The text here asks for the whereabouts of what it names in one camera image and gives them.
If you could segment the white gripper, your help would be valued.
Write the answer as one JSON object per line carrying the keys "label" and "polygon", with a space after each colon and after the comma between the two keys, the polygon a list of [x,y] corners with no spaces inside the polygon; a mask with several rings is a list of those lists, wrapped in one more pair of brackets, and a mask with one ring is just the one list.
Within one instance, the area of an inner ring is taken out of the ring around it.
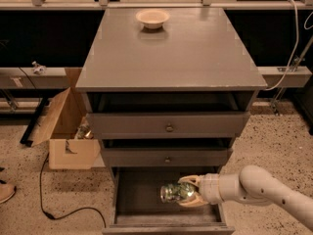
{"label": "white gripper", "polygon": [[198,175],[183,176],[179,183],[189,183],[199,187],[199,192],[187,192],[178,204],[185,208],[197,208],[206,205],[220,204],[222,197],[219,191],[219,175],[208,173],[199,177]]}

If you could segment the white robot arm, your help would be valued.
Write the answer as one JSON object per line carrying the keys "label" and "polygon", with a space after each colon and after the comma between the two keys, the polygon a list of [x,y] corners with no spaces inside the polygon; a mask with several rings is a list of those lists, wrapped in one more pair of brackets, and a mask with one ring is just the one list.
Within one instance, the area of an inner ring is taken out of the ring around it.
{"label": "white robot arm", "polygon": [[198,188],[193,200],[183,207],[216,205],[234,201],[245,205],[275,204],[313,231],[313,200],[275,178],[266,169],[247,165],[236,174],[188,175],[179,183],[190,183]]}

